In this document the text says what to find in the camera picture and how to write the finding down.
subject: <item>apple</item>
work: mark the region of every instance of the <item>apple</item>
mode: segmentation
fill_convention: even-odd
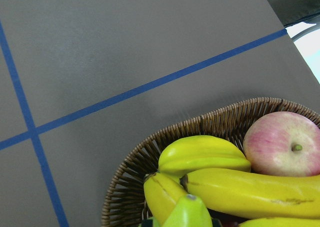
[[[254,122],[243,139],[254,172],[272,176],[320,174],[320,129],[301,114],[278,111]]]

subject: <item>gray surface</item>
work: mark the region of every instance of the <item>gray surface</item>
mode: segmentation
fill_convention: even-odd
[[[36,126],[283,29],[266,0],[0,0],[0,18]],[[5,140],[26,125],[2,55],[0,64]],[[283,36],[45,132],[40,140],[69,226],[99,226],[115,170],[153,132],[254,97],[284,98],[320,113],[319,95],[316,78]],[[12,166],[1,176],[1,191],[6,201],[13,199],[1,221],[8,227],[16,226],[13,221],[59,226],[31,153],[29,141],[0,151],[2,164]],[[23,176],[27,196],[34,191],[30,184],[42,188],[35,199],[25,196],[24,216],[14,215],[20,190],[11,172]],[[33,223],[38,215],[48,224]]]
[[[15,97],[5,60],[0,52],[0,141],[27,130],[18,99]]]
[[[1,5],[37,126],[282,28],[265,0],[1,0]]]
[[[0,170],[1,226],[58,226],[31,141],[1,150]]]

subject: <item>banana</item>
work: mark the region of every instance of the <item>banana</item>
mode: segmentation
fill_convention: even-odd
[[[175,208],[180,197],[187,195],[184,188],[163,173],[152,173],[145,178],[143,191],[152,215],[161,225]]]
[[[179,185],[180,185],[180,178],[183,176],[183,175],[177,175],[177,174],[171,174],[171,173],[164,173],[164,172],[161,172],[162,174],[170,177],[172,180],[174,180],[175,182],[177,182]]]
[[[242,222],[238,227],[320,227],[320,219],[269,217]]]
[[[246,219],[320,219],[320,175],[272,176],[204,168],[184,175],[181,185],[206,207]]]
[[[182,196],[162,227],[213,227],[204,202],[191,194]]]
[[[182,177],[203,168],[251,171],[251,163],[233,143],[211,135],[184,137],[168,145],[160,154],[158,169]]]

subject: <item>blue tape line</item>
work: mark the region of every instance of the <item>blue tape line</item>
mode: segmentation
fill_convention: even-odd
[[[183,76],[186,76],[188,74],[191,74],[193,72],[196,72],[198,70],[201,70],[203,68],[206,68],[208,66],[211,66],[213,64],[216,64],[218,62],[221,62],[223,60],[226,60],[228,58],[231,58],[233,56],[236,56],[238,54],[241,54],[245,51],[248,51],[248,50],[251,50],[255,47],[258,47],[260,45],[263,45],[265,43],[268,43],[270,41],[273,41],[275,39],[278,39],[284,35],[287,34],[287,30],[286,29],[282,29],[280,31],[277,31],[275,33],[272,33],[272,34],[269,34],[265,37],[262,37],[262,38],[259,38],[255,41],[252,41],[252,42],[249,42],[249,43],[246,43],[242,46],[239,46],[237,48],[234,48],[234,49],[231,49],[227,52],[224,52],[222,54],[219,54],[217,56],[214,56],[212,58],[209,58],[207,60],[204,60],[202,62],[199,62],[199,63],[196,63],[194,65],[191,65],[189,67],[186,67],[186,68],[183,68],[181,70],[178,70],[176,72],[173,72],[171,74],[168,74],[164,77],[161,77],[161,78],[158,78],[156,80],[153,80],[149,83],[146,83],[146,84],[143,84],[141,86],[138,86],[136,88],[133,88],[133,89],[130,89],[126,92],[123,92],[121,94],[118,94],[116,96],[113,96],[111,98],[108,98],[106,100],[103,100],[99,103],[96,103],[96,104],[93,104],[91,106],[88,106],[86,108],[83,108],[83,109],[80,109],[76,112],[73,112],[71,114],[68,114],[66,116],[63,116],[61,118],[58,118],[56,120],[53,120],[51,122],[48,122],[46,124],[43,124],[39,127],[36,128],[36,131],[38,134],[42,134],[42,133],[45,133],[45,132],[48,132],[52,129],[55,129],[57,127],[60,127],[60,126],[63,126],[67,123],[70,123],[72,121],[75,121],[77,119],[80,119],[84,116],[87,116],[87,115],[90,115],[94,112],[97,112],[99,110],[102,110],[104,108],[107,108],[109,106],[112,106],[114,104],[117,104],[119,102],[122,102],[122,101],[125,101],[131,97],[134,97],[136,95],[139,95],[139,94],[142,94],[146,91],[149,91],[151,89],[154,89],[156,87],[159,87],[161,85],[164,85],[168,82],[171,82],[171,81],[174,81],[176,79],[179,79]]]
[[[5,62],[7,64],[8,70],[9,70],[9,74],[10,74],[10,77],[11,77],[11,80],[13,83],[13,87],[14,87],[16,96],[17,96],[19,104],[20,104],[20,108],[21,108],[21,111],[22,111],[22,114],[24,117],[25,124],[28,129],[28,134],[30,135],[31,141],[33,143],[34,151],[36,153],[36,156],[37,156],[38,161],[41,166],[42,175],[44,177],[45,184],[46,184],[47,190],[49,192],[49,196],[50,196],[55,214],[57,216],[57,219],[58,219],[60,226],[61,227],[68,227],[69,224],[68,224],[66,215],[64,213],[64,210],[63,210],[63,207],[62,207],[59,195],[58,195],[58,191],[57,191],[56,185],[54,183],[53,176],[51,174],[47,158],[45,156],[45,152],[44,152],[42,143],[40,141],[39,135],[37,134],[36,126],[35,126],[35,123],[34,123],[34,120],[33,120],[33,117],[32,117],[28,102],[27,102],[27,98],[25,96],[22,84],[20,82],[17,68],[14,63],[14,60],[13,60],[13,57],[12,57],[12,54],[11,54],[11,51],[10,51],[10,48],[9,48],[9,45],[8,45],[8,42],[7,42],[7,39],[5,36],[5,32],[2,27],[1,22],[0,22],[0,45],[2,48]],[[21,134],[21,135],[19,135],[19,137],[10,138],[11,143],[12,143],[12,140],[13,141],[14,140],[17,141],[17,139],[21,140],[22,137],[25,138],[26,134]]]
[[[22,141],[28,140],[30,138],[31,138],[31,135],[29,131],[26,131],[24,133],[20,133],[6,140],[0,141],[0,151],[10,146],[16,145]]]

